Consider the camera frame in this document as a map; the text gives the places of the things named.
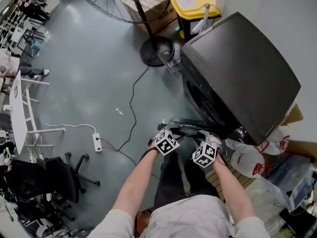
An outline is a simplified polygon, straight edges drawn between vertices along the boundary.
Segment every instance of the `plastic bag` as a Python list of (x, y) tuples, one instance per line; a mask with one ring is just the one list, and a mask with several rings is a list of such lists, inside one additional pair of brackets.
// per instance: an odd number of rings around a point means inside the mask
[(230, 163), (236, 171), (249, 178), (259, 178), (265, 172), (264, 158), (258, 152), (248, 154), (235, 151)]
[(241, 153), (267, 153), (270, 155), (279, 155), (285, 152), (288, 145), (289, 136), (284, 136), (279, 128), (276, 128), (272, 134), (259, 146), (246, 145), (244, 143), (226, 139), (225, 142), (229, 148)]
[(294, 211), (314, 189), (314, 168), (309, 158), (290, 154), (279, 156), (267, 177), (261, 177), (266, 189), (289, 211)]

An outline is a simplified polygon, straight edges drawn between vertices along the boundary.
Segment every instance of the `fan base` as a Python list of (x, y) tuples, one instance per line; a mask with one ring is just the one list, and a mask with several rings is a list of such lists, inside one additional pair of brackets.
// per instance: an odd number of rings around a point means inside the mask
[(150, 66), (160, 66), (163, 65), (163, 62), (159, 55), (170, 54), (173, 57), (175, 48), (172, 41), (166, 37), (155, 36), (154, 38), (158, 45), (158, 50), (154, 50), (152, 40), (148, 39), (141, 47), (141, 59)]

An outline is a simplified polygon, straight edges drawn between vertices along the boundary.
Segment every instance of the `black and white marker cube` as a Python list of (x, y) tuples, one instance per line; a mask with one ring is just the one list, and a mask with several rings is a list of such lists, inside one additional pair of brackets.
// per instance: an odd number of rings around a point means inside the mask
[(193, 153), (192, 157), (196, 164), (205, 168), (216, 159), (216, 149), (211, 145), (204, 143)]
[(163, 155), (166, 155), (179, 147), (179, 144), (168, 130), (164, 130), (156, 137), (155, 146)]

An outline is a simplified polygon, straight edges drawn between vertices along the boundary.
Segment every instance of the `white shirt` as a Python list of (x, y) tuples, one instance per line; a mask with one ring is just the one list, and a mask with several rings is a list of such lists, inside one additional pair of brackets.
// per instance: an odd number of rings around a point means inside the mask
[[(89, 238), (132, 238), (134, 221), (121, 210), (111, 210)], [(249, 217), (229, 231), (229, 216), (217, 197), (197, 195), (156, 209), (141, 238), (269, 238), (263, 222)]]
[(4, 66), (6, 69), (10, 69), (11, 71), (8, 75), (15, 76), (18, 72), (20, 59), (15, 57), (9, 57), (7, 54), (7, 49), (0, 49), (0, 66)]

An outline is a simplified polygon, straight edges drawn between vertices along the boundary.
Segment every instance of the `standing fan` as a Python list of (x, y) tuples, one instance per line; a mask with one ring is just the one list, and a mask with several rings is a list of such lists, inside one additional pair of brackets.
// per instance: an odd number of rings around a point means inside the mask
[(174, 45), (163, 36), (154, 36), (149, 23), (160, 18), (170, 0), (86, 0), (102, 13), (128, 23), (144, 24), (150, 38), (141, 46), (142, 60), (151, 66), (162, 65), (159, 55), (174, 56)]

